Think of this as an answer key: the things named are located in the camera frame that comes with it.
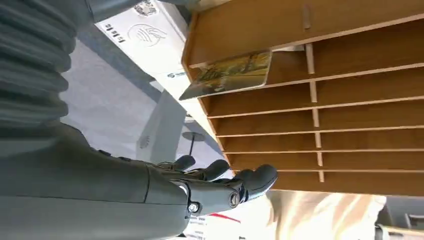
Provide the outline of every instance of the robotic hand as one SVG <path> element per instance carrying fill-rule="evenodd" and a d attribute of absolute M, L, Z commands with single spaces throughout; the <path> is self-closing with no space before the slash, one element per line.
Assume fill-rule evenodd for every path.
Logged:
<path fill-rule="evenodd" d="M 269 165 L 217 179 L 229 169 L 224 160 L 184 172 L 190 156 L 160 165 L 113 157 L 59 121 L 68 114 L 60 73 L 78 31 L 140 1 L 0 1 L 2 240 L 173 237 L 190 215 L 235 208 L 276 181 Z"/>
<path fill-rule="evenodd" d="M 187 193 L 187 209 L 195 216 L 233 209 L 238 204 L 262 196 L 278 176 L 274 167 L 265 164 L 256 171 L 240 171 L 233 179 L 218 179 L 230 169 L 225 160 L 216 160 L 207 168 L 184 172 L 195 163 L 192 156 L 185 155 L 174 163 L 157 166 L 163 176 Z"/>

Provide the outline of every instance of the metal screw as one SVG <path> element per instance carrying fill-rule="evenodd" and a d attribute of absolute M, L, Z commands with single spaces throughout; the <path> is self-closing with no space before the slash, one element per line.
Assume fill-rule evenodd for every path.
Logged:
<path fill-rule="evenodd" d="M 235 208 L 237 207 L 237 205 L 239 205 L 240 203 L 240 195 L 238 192 L 233 192 L 231 193 L 231 195 L 229 196 L 229 206 L 231 208 Z"/>
<path fill-rule="evenodd" d="M 189 211 L 190 213 L 195 213 L 195 212 L 197 212 L 198 210 L 199 210 L 199 204 L 198 204 L 198 203 L 192 202 L 192 203 L 190 203 L 190 205 L 188 206 L 188 211 Z"/>

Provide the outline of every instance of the wooden cubby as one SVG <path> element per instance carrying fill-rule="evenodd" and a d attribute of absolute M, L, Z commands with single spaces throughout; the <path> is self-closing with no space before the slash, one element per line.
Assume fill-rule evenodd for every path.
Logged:
<path fill-rule="evenodd" d="M 199 99 L 232 168 L 271 164 L 275 189 L 424 196 L 424 1 L 261 5 L 195 14 L 182 58 L 195 79 L 208 63 L 307 44 L 275 51 L 266 85 Z"/>

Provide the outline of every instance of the sticker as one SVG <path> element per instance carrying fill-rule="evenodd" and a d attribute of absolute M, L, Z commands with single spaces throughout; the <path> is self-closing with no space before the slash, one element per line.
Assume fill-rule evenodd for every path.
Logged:
<path fill-rule="evenodd" d="M 158 13 L 158 8 L 150 0 L 143 0 L 136 4 L 134 10 L 143 17 L 150 17 Z"/>
<path fill-rule="evenodd" d="M 167 76 L 168 76 L 168 78 L 175 78 L 175 77 L 180 77 L 180 76 L 185 76 L 186 75 L 186 73 L 185 72 L 177 72 L 177 73 L 170 73 L 170 74 L 168 74 Z"/>
<path fill-rule="evenodd" d="M 167 34 L 157 27 L 147 24 L 137 24 L 129 29 L 128 37 L 131 40 L 142 43 L 144 47 L 148 48 L 155 46 L 160 40 L 165 39 Z"/>
<path fill-rule="evenodd" d="M 125 42 L 125 38 L 121 36 L 121 34 L 114 29 L 114 27 L 111 24 L 104 25 L 104 29 L 106 29 L 106 34 L 109 35 L 111 38 L 115 39 L 118 43 Z"/>

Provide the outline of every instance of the red stripe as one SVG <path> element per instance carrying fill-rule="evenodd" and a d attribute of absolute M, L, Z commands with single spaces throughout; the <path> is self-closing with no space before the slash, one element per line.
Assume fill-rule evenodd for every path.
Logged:
<path fill-rule="evenodd" d="M 229 216 L 225 216 L 225 215 L 222 215 L 222 214 L 219 214 L 219 213 L 212 213 L 209 216 L 213 216 L 213 217 L 217 217 L 217 218 L 222 218 L 222 219 L 228 219 L 228 220 L 231 220 L 231 221 L 235 221 L 235 222 L 237 222 L 239 224 L 242 223 L 241 221 L 239 221 L 237 219 L 234 219 L 234 218 L 231 218 Z"/>

